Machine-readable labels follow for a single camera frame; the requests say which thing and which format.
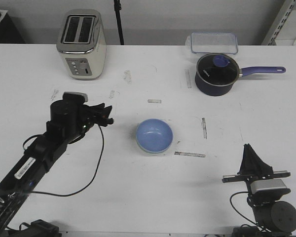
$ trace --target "saucepan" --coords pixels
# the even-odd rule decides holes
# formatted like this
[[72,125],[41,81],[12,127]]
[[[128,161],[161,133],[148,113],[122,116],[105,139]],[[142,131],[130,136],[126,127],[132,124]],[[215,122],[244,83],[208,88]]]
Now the saucepan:
[[254,73],[284,73],[284,67],[239,68],[231,57],[221,53],[209,53],[197,62],[195,83],[205,94],[221,96],[229,92],[239,77]]

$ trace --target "white wall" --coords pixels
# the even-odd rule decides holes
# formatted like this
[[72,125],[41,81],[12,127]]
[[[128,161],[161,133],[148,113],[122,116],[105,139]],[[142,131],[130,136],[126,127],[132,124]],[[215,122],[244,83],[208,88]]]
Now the white wall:
[[[125,44],[184,44],[193,31],[233,32],[260,44],[284,0],[121,0]],[[0,0],[27,43],[55,43],[64,14],[93,8],[119,44],[113,0]]]

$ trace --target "cream toaster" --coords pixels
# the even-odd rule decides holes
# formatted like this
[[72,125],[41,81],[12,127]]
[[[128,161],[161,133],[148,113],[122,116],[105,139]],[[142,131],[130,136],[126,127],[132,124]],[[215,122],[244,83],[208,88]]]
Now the cream toaster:
[[107,51],[100,13],[92,9],[67,12],[56,47],[71,77],[97,78],[102,73]]

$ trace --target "container lid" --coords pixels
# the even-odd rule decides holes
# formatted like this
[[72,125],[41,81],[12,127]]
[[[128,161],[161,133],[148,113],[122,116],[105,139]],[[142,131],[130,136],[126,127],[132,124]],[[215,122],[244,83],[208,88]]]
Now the container lid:
[[233,33],[193,32],[191,34],[193,53],[238,53],[237,37]]
[[197,73],[203,81],[210,85],[227,86],[239,77],[238,64],[227,55],[210,53],[197,62]]

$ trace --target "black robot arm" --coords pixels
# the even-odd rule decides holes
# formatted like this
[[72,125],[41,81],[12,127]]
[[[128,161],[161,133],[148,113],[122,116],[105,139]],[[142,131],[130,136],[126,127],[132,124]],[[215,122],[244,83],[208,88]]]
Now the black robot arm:
[[256,226],[235,228],[234,237],[288,237],[296,230],[296,209],[288,202],[279,201],[282,195],[291,192],[280,179],[288,176],[287,171],[273,171],[272,166],[264,163],[252,147],[245,144],[239,172],[224,176],[222,182],[246,183],[247,203],[253,210]]
[[113,119],[109,118],[111,106],[87,106],[86,101],[86,94],[65,92],[62,100],[52,103],[46,132],[29,145],[0,182],[0,233],[68,144],[84,137],[94,124],[113,124]]

